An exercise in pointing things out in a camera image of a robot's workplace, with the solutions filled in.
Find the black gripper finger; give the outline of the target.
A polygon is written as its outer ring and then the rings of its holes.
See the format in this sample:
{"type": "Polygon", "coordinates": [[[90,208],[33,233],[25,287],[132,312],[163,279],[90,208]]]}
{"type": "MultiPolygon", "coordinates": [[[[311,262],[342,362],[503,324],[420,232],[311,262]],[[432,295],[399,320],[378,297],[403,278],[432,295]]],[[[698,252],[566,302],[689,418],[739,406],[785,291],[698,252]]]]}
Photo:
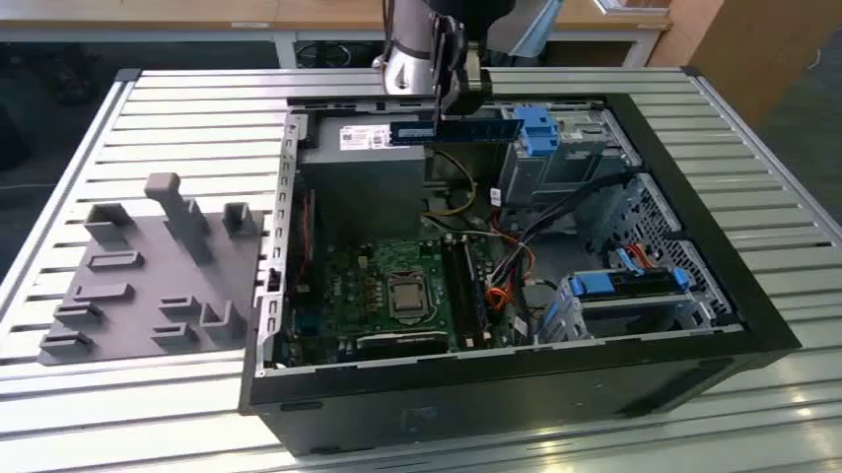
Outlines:
{"type": "Polygon", "coordinates": [[[465,37],[462,24],[450,16],[434,15],[432,31],[432,131],[434,136],[438,136],[439,123],[459,95],[465,37]]]}
{"type": "Polygon", "coordinates": [[[485,104],[493,91],[489,71],[482,67],[483,52],[478,41],[469,41],[448,65],[446,115],[467,116],[485,104]]]}

